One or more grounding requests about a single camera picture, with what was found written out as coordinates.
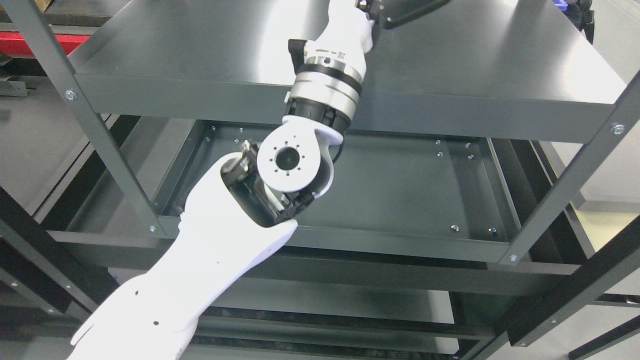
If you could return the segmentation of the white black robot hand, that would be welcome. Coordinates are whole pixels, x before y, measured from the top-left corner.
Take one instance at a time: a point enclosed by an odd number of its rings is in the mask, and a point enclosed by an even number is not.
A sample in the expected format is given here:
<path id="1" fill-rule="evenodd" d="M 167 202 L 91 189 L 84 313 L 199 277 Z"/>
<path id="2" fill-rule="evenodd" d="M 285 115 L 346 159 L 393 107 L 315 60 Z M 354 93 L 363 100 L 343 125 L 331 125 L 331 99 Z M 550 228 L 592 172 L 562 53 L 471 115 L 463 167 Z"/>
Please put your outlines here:
<path id="1" fill-rule="evenodd" d="M 377 30 L 406 25 L 450 3 L 448 0 L 331 0 L 327 25 L 317 39 L 307 41 L 305 64 L 328 59 L 343 64 L 360 76 L 366 72 L 365 55 L 375 44 Z"/>

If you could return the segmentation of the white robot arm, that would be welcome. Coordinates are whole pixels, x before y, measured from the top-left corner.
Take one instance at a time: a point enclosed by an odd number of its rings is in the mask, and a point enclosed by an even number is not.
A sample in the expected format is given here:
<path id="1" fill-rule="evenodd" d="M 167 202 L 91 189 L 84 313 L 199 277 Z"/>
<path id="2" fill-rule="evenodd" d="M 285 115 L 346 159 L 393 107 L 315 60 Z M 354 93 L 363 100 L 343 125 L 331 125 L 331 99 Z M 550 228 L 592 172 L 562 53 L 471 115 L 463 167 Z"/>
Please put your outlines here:
<path id="1" fill-rule="evenodd" d="M 224 155 L 189 192 L 178 235 L 124 282 L 71 338 L 71 360 L 178 360 L 199 317 L 240 276 L 274 255 L 295 216 L 327 193 L 366 75 L 371 39 L 291 39 L 296 77 L 282 125 Z"/>

